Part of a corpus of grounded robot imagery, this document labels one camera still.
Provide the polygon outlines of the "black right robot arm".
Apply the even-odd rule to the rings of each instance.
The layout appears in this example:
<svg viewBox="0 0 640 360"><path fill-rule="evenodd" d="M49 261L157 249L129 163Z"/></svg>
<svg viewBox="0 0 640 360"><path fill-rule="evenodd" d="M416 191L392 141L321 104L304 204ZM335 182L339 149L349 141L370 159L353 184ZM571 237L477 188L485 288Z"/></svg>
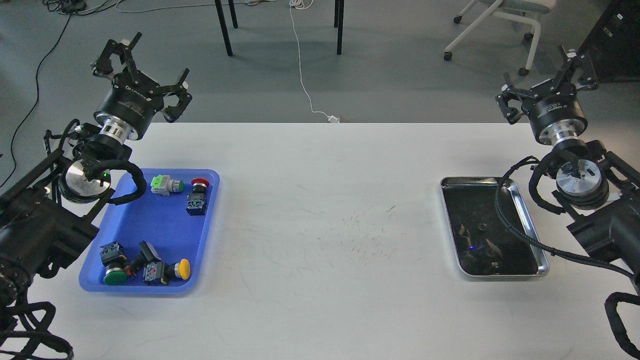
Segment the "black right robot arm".
<svg viewBox="0 0 640 360"><path fill-rule="evenodd" d="M579 104L579 91L594 91L597 76L588 53L560 48L563 64L555 77L530 89L516 88L505 74L505 85L495 101L510 125L527 116L535 141L550 145L538 159L517 162L498 181L502 189L510 175L531 165L528 191L538 207L553 214L569 214L567 230L586 251L579 255L542 244L512 225L503 213L499 196L494 208L501 223L517 239L553 256L578 264L608 269L639 287L640 175L601 141L582 141L588 127Z"/></svg>

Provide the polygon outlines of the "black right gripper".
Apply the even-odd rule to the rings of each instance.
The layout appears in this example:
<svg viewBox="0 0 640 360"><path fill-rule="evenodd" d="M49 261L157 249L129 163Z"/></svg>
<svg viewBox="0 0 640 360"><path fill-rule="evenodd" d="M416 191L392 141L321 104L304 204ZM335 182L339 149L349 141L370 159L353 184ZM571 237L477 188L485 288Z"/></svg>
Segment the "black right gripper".
<svg viewBox="0 0 640 360"><path fill-rule="evenodd" d="M594 64L587 52L558 46L563 63L553 79L546 79L532 88L517 88L509 73L503 74L505 85L495 97L502 116L510 125L523 116L528 118L535 141L555 146L568 139L577 139L588 127L579 104L578 92L596 91L599 87Z"/></svg>

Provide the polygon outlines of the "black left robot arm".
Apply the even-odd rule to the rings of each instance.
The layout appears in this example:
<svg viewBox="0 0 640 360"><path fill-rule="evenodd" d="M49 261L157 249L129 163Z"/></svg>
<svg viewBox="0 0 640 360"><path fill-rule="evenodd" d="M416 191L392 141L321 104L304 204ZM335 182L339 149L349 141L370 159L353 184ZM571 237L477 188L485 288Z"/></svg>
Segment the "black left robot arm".
<svg viewBox="0 0 640 360"><path fill-rule="evenodd" d="M176 84L160 85L137 68L130 41L110 39L92 64L110 91L94 112L96 124L71 121L55 138L55 150L1 196L1 341L26 339L13 360L35 358L39 346L74 357L73 347L50 332L56 308L29 303L36 275L51 279L80 257L99 229L93 221L105 205L123 205L149 188L130 161L125 141L139 141L153 117L176 122L192 100L185 69Z"/></svg>

